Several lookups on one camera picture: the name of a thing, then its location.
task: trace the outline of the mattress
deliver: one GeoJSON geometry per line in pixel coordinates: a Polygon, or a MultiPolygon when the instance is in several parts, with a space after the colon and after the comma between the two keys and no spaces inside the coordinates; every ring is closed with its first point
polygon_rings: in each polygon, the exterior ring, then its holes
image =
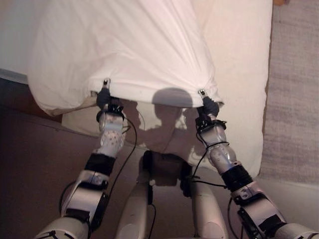
{"type": "MultiPolygon", "coordinates": [[[[227,121],[227,140],[237,159],[255,177],[262,156],[272,1],[194,0],[192,6],[214,64],[214,81],[225,103],[218,118],[227,121]]],[[[197,164],[204,148],[195,137],[195,108],[122,102],[126,116],[138,129],[140,147],[175,153],[189,164],[197,164]]],[[[97,111],[97,107],[90,107],[64,114],[62,124],[98,135],[97,111]]],[[[126,140],[133,139],[131,130],[126,140]]],[[[200,166],[214,169],[207,159],[200,166]]]]}

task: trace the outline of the robotic hand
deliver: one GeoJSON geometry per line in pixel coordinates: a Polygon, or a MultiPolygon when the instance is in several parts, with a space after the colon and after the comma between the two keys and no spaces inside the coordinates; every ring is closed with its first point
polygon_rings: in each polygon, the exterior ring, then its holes
{"type": "Polygon", "coordinates": [[[101,109],[97,114],[101,132],[98,147],[66,198],[61,217],[45,227],[36,239],[88,239],[101,224],[108,203],[104,190],[108,186],[115,156],[124,143],[123,107],[112,104],[109,83],[109,79],[104,82],[97,97],[101,109]]]}
{"type": "Polygon", "coordinates": [[[251,239],[319,239],[319,233],[298,224],[287,224],[275,204],[253,181],[226,141],[225,122],[217,120],[219,107],[204,90],[199,91],[203,107],[198,109],[197,133],[208,148],[208,160],[216,167],[251,239]]]}

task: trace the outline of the wire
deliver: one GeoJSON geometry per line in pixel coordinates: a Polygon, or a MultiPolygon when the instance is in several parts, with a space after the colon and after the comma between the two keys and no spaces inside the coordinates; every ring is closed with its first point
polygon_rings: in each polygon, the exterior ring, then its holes
{"type": "Polygon", "coordinates": [[[128,128],[128,129],[123,131],[122,134],[125,134],[127,131],[129,131],[131,129],[131,127],[129,125],[128,126],[124,126],[123,128],[128,128]]]}
{"type": "Polygon", "coordinates": [[[235,234],[234,229],[233,229],[233,227],[231,226],[231,222],[230,222],[230,216],[229,216],[229,215],[230,215],[230,205],[231,205],[231,202],[232,202],[232,201],[233,201],[233,199],[230,198],[230,199],[229,199],[229,202],[228,202],[228,207],[227,207],[227,221],[228,221],[230,230],[231,230],[231,232],[233,233],[234,237],[235,237],[236,239],[239,239],[239,238],[237,237],[237,235],[235,234]]]}
{"type": "Polygon", "coordinates": [[[152,222],[152,226],[151,226],[151,230],[150,230],[148,239],[151,239],[151,235],[152,235],[152,231],[153,231],[153,227],[154,227],[154,223],[155,223],[155,218],[156,218],[156,207],[153,203],[151,204],[151,206],[154,208],[154,217],[153,217],[153,222],[152,222]]]}
{"type": "Polygon", "coordinates": [[[241,225],[240,239],[243,239],[244,236],[244,227],[241,225]]]}
{"type": "Polygon", "coordinates": [[[194,180],[194,181],[192,181],[192,183],[204,183],[204,184],[208,184],[208,185],[211,185],[211,186],[223,187],[225,189],[227,188],[227,186],[225,186],[225,185],[215,184],[215,183],[208,183],[208,182],[201,181],[201,180],[194,180]]]}
{"type": "Polygon", "coordinates": [[[70,186],[72,186],[74,183],[75,183],[75,181],[69,183],[69,184],[66,185],[65,188],[63,189],[63,192],[62,192],[62,194],[61,194],[61,196],[60,196],[60,200],[59,200],[59,214],[61,214],[61,212],[62,212],[62,200],[63,200],[64,194],[65,194],[66,190],[68,190],[68,188],[69,188],[70,186]]]}
{"type": "Polygon", "coordinates": [[[208,152],[208,148],[206,148],[205,153],[203,154],[203,156],[199,160],[198,164],[196,165],[195,171],[193,172],[193,175],[191,176],[191,178],[195,177],[195,174],[196,174],[196,171],[198,170],[199,164],[202,162],[202,160],[204,159],[204,157],[207,154],[207,152],[208,152]]]}
{"type": "Polygon", "coordinates": [[[124,161],[122,167],[120,168],[120,171],[118,172],[118,174],[117,174],[116,177],[115,177],[114,183],[113,183],[113,185],[112,185],[112,187],[111,187],[111,190],[110,190],[109,198],[111,198],[111,195],[112,195],[114,186],[115,186],[115,184],[116,184],[116,182],[117,182],[117,180],[118,180],[118,178],[119,178],[119,176],[120,176],[120,174],[121,174],[123,168],[125,167],[126,163],[128,162],[128,160],[130,159],[132,153],[134,152],[134,150],[135,150],[135,148],[136,148],[136,145],[137,145],[137,141],[138,141],[138,133],[137,133],[137,131],[136,131],[135,125],[134,125],[133,122],[130,121],[128,118],[126,118],[126,120],[127,120],[128,122],[130,122],[130,124],[132,125],[132,127],[133,127],[133,129],[134,129],[134,132],[135,132],[134,147],[133,147],[131,153],[129,154],[129,156],[125,159],[125,161],[124,161]]]}

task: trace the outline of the robot forearm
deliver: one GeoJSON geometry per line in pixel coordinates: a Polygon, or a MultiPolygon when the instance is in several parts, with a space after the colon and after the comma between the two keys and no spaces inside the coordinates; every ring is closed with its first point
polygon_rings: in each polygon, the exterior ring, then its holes
{"type": "Polygon", "coordinates": [[[42,230],[35,238],[87,239],[91,231],[99,227],[108,203],[104,190],[115,162],[115,156],[122,148],[122,107],[108,104],[107,86],[98,95],[101,111],[97,115],[101,137],[92,152],[85,169],[80,173],[68,197],[63,203],[61,217],[42,230]]]}
{"type": "Polygon", "coordinates": [[[240,206],[238,215],[249,238],[299,239],[317,238],[318,233],[298,224],[287,224],[275,204],[253,181],[226,140],[224,122],[217,120],[218,104],[199,92],[204,107],[196,119],[197,133],[208,148],[208,160],[216,167],[231,191],[234,202],[240,206]]]}

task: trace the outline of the black joint cover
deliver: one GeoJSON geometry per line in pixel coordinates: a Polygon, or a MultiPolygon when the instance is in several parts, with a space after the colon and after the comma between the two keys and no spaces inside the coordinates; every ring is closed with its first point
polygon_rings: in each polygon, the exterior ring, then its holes
{"type": "Polygon", "coordinates": [[[203,99],[203,104],[204,104],[204,112],[205,114],[209,115],[212,114],[215,117],[218,116],[219,113],[219,105],[215,101],[213,101],[210,97],[206,96],[203,99]]]}
{"type": "Polygon", "coordinates": [[[238,165],[229,169],[223,173],[221,177],[231,192],[234,192],[253,182],[253,179],[242,165],[238,165]]]}
{"type": "Polygon", "coordinates": [[[85,165],[85,169],[110,176],[110,174],[112,173],[114,162],[115,158],[106,156],[104,154],[92,153],[85,165]]]}
{"type": "Polygon", "coordinates": [[[90,219],[90,212],[83,211],[80,209],[68,208],[65,212],[65,217],[76,218],[77,220],[80,220],[82,223],[86,223],[90,219]]]}
{"type": "Polygon", "coordinates": [[[102,90],[98,93],[96,98],[96,105],[103,109],[106,104],[108,104],[111,100],[111,94],[108,88],[102,88],[102,90]]]}

